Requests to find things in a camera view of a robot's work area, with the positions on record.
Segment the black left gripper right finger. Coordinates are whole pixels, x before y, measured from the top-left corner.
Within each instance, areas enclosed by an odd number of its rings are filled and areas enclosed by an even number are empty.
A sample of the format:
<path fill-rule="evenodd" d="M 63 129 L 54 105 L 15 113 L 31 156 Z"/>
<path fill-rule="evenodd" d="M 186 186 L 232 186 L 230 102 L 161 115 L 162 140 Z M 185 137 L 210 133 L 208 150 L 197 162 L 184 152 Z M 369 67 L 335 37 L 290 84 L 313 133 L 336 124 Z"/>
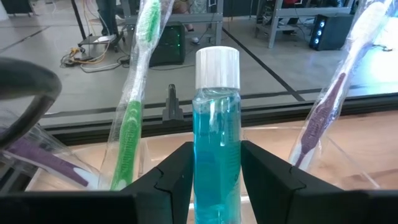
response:
<path fill-rule="evenodd" d="M 244 183 L 258 223 L 366 223 L 366 196 L 293 167 L 251 141 L 241 143 Z"/>

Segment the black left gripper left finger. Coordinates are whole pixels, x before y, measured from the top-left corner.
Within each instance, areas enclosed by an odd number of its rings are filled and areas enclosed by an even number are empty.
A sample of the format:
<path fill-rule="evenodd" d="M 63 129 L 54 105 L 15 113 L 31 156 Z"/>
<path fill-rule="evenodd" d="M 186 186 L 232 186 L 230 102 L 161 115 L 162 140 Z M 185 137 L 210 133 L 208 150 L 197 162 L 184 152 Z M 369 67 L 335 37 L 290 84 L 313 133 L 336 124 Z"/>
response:
<path fill-rule="evenodd" d="M 185 142 L 123 189 L 125 223 L 184 224 L 193 184 L 193 143 Z"/>

